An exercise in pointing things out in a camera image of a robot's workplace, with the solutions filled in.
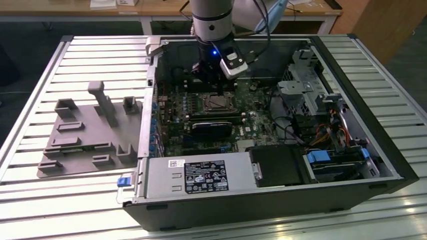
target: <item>slotted metal table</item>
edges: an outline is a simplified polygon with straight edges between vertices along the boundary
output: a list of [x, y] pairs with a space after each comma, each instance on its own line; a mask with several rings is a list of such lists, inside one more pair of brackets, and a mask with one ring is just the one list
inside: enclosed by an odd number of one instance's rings
[[[75, 36], [55, 51], [0, 149], [0, 239], [423, 239], [427, 238], [427, 116], [358, 39], [322, 35], [421, 180], [349, 211], [147, 232], [118, 203], [119, 169], [39, 179], [38, 163], [56, 119], [58, 99], [95, 104], [90, 81], [114, 102], [144, 101], [146, 36]], [[325, 73], [331, 88], [338, 87]], [[132, 192], [123, 192], [130, 197]]]

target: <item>blue latch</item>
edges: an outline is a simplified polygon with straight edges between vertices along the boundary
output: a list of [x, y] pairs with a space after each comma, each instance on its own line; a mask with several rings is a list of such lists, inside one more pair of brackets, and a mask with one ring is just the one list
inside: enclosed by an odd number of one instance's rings
[[369, 159], [370, 158], [370, 152], [366, 148], [362, 148], [362, 154], [363, 154], [363, 158]]
[[123, 188], [123, 187], [131, 187], [131, 177], [120, 177], [118, 180], [118, 187]]
[[322, 150], [322, 151], [311, 151], [307, 154], [309, 162], [313, 164], [314, 162], [326, 162], [331, 161], [331, 157], [329, 155], [329, 152]]

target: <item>power supply label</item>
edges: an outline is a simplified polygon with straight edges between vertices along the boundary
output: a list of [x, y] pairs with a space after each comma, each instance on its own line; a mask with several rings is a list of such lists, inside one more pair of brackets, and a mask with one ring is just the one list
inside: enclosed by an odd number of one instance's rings
[[186, 163], [185, 179], [189, 194], [227, 191], [229, 178], [225, 161]]

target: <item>desk leg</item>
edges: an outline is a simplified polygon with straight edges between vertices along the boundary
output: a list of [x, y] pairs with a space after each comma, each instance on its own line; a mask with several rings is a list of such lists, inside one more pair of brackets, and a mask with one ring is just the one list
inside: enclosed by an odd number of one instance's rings
[[318, 34], [330, 34], [338, 16], [327, 16], [323, 21]]
[[142, 31], [144, 35], [154, 35], [154, 30], [152, 30], [152, 17], [146, 16], [139, 19], [140, 25], [142, 25]]

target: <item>floor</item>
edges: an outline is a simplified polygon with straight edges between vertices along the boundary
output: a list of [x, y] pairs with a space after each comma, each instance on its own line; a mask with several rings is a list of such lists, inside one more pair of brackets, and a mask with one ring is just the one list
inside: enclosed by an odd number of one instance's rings
[[[154, 23], [154, 34], [185, 34], [189, 22]], [[22, 77], [18, 82], [0, 87], [0, 145], [3, 144], [30, 94], [38, 84], [56, 46], [64, 35], [142, 35], [138, 22], [56, 22], [46, 31], [42, 23], [0, 23], [0, 45], [7, 51]], [[427, 18], [402, 46], [390, 64], [391, 74], [427, 110]]]

